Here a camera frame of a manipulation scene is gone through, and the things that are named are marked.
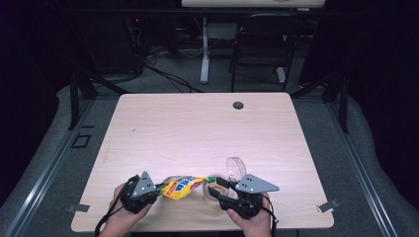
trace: metal stand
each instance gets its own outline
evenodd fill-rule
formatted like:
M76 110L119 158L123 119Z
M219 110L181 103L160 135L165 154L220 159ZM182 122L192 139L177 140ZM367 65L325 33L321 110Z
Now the metal stand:
M115 84L107 81L105 78L89 70L77 70L77 72L73 73L73 76L70 82L71 124L70 124L70 127L68 128L69 130L73 129L80 119L78 90L80 89L84 98L86 98L87 100L94 100L98 96L98 92L96 91L90 79L93 79L94 81L98 83L101 83L102 85L115 91L119 95L129 93L128 91L116 86Z
M203 67L201 69L201 83L207 84L209 82L210 72L210 57L209 57L209 35L207 18L203 18Z
M348 133L347 126L347 114L348 114L348 96L349 96L349 78L347 75L334 72L329 74L322 79L309 84L308 86L291 94L291 98L298 98L305 93L312 91L316 87L329 83L326 91L323 93L322 99L325 103L332 103L335 101L337 95L340 92L340 103L339 103L339 123L342 129Z

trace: circular grommet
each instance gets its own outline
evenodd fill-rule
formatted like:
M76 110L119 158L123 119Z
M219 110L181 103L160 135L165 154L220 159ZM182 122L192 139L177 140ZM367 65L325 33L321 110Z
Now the circular grommet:
M243 109L243 108L244 108L244 105L243 105L243 103L241 103L241 102L234 102L234 103L233 103L233 107L234 107L236 110L241 110L241 109Z

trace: black cable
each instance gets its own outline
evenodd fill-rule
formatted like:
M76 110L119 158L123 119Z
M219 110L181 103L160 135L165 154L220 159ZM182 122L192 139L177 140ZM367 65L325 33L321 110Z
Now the black cable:
M145 67L146 68L148 68L148 69L150 69L151 71L153 71L153 72L155 72L155 73L157 73L157 74L160 74L160 75L162 75L162 76L164 76L164 77L166 77L171 83L172 83L172 85L173 86L175 86L174 84L173 84L173 82L176 82L176 83L178 83L178 84L181 84L182 86L185 86L185 87L187 87L187 88L189 88L189 92L190 93L192 93L193 91L196 91L196 92L199 92L199 93L203 93L204 91L202 91L202 90L199 90L199 89L197 89L197 88L194 88L194 87L192 87L191 86L191 84L189 84L189 82L187 82L185 79L182 79L182 78L180 78L180 77L178 77L178 76L175 76L175 75L173 75L173 74L170 74L170 73L167 73L167 72L163 72L163 71L160 71L160 70L158 70L158 69L156 69L156 68L154 68L154 67L151 67L151 66L149 66L149 65L145 65Z
M129 73L129 75L127 75L124 78L118 78L118 79L109 79L109 78L105 78L105 75L101 75L102 77L104 77L107 81L113 83L113 84L120 84L123 82L128 82L128 81L132 81L133 79L137 78L141 73L139 73L138 71L132 71Z
M264 195L262 195L263 198L265 198L268 202L269 205L271 206L271 210L266 208L265 206L259 206L261 207L261 209L265 210L266 212L268 212L271 216L272 216L272 228L271 228L271 236L275 237L277 235L277 224L279 222L277 216L275 216L274 214L274 206L272 205L271 201L265 197Z
M123 189L133 181L135 177L131 177L128 181L126 181L126 183L123 185L123 187L120 190L120 193L117 195L117 197L114 200L114 203L112 203L111 207L109 208L108 212L102 217L102 219L99 221L99 223L96 225L95 228L95 237L98 237L101 233L101 227L102 225L109 219L109 217L111 217L113 214L117 213L118 211L120 211L122 208L124 208L124 206L121 206L119 209L117 209L116 211L113 211L115 206L117 205L117 202L120 200L121 195L123 194Z

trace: wooden table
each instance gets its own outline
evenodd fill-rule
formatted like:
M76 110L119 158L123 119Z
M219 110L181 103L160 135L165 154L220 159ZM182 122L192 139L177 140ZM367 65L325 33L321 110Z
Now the wooden table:
M244 108L236 110L233 103ZM123 95L99 151L71 228L88 232L107 212L114 188L146 170L168 176L226 175L228 157L280 187L270 193L278 228L328 228L330 212L290 96L285 93ZM197 188L181 199L159 197L132 231L216 231L237 226Z

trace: yellow snack bag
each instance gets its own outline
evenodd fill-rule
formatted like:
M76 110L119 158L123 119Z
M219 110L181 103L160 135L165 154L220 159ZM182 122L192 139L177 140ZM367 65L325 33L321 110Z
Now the yellow snack bag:
M171 199L181 199L204 182L213 183L215 177L171 176L163 181L165 186L161 189L160 194Z

